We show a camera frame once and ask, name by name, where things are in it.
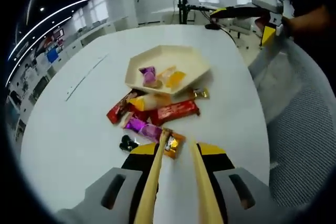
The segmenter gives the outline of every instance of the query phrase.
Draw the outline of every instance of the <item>gray mesh chair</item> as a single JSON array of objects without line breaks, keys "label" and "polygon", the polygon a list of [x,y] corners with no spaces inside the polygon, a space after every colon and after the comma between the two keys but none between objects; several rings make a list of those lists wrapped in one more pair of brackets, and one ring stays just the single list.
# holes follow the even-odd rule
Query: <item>gray mesh chair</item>
[{"label": "gray mesh chair", "polygon": [[267,124],[269,187],[281,206],[309,203],[336,163],[336,98],[313,59],[277,37],[249,71]]}]

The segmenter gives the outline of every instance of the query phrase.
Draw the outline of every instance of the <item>office chair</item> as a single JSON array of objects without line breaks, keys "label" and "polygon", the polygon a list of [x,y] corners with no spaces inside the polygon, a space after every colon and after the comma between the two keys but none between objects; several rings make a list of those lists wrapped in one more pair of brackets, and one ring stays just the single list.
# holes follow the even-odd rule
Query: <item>office chair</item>
[{"label": "office chair", "polygon": [[267,124],[271,194],[281,206],[307,204],[336,163],[330,84],[304,50],[281,37],[260,52],[249,71]]}]

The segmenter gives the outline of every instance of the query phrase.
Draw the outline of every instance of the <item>purple wrapper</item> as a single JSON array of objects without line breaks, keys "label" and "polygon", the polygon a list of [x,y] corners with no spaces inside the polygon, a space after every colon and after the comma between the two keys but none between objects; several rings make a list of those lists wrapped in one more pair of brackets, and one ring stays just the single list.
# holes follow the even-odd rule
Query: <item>purple wrapper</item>
[{"label": "purple wrapper", "polygon": [[124,129],[132,130],[154,142],[160,142],[162,129],[148,122],[141,121],[138,118],[131,116],[126,122]]},{"label": "purple wrapper", "polygon": [[139,68],[139,71],[143,74],[143,84],[150,84],[156,81],[155,67]]}]

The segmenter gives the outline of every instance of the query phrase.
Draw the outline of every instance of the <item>person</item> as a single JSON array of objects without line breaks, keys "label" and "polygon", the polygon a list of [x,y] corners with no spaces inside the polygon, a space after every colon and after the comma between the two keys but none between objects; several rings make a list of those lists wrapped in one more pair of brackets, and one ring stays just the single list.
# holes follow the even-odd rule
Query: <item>person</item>
[{"label": "person", "polygon": [[[334,0],[291,0],[294,18],[283,18],[282,22],[290,36],[327,76],[336,94],[336,78],[333,65],[334,42],[336,41],[336,22]],[[268,20],[256,20],[262,30]]]}]

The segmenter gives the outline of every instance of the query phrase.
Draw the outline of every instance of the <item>chocolate bar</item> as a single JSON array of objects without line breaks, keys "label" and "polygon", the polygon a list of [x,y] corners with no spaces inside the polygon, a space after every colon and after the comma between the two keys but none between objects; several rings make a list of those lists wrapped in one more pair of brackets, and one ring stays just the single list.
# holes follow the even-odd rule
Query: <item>chocolate bar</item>
[{"label": "chocolate bar", "polygon": [[129,100],[131,98],[138,97],[140,95],[144,95],[145,92],[132,89],[123,99],[121,99],[108,113],[107,117],[111,121],[111,123],[116,124],[120,121],[120,119],[128,112],[130,109]]},{"label": "chocolate bar", "polygon": [[199,115],[199,108],[193,100],[170,104],[166,107],[153,110],[150,118],[152,124],[161,126],[163,123],[182,118],[188,115]]},{"label": "chocolate bar", "polygon": [[144,121],[144,122],[146,122],[147,119],[150,116],[150,112],[149,111],[140,111],[140,110],[137,110],[136,107],[133,104],[130,104],[129,111],[133,112],[133,116],[135,118],[138,118],[138,119],[140,119],[141,121]]}]

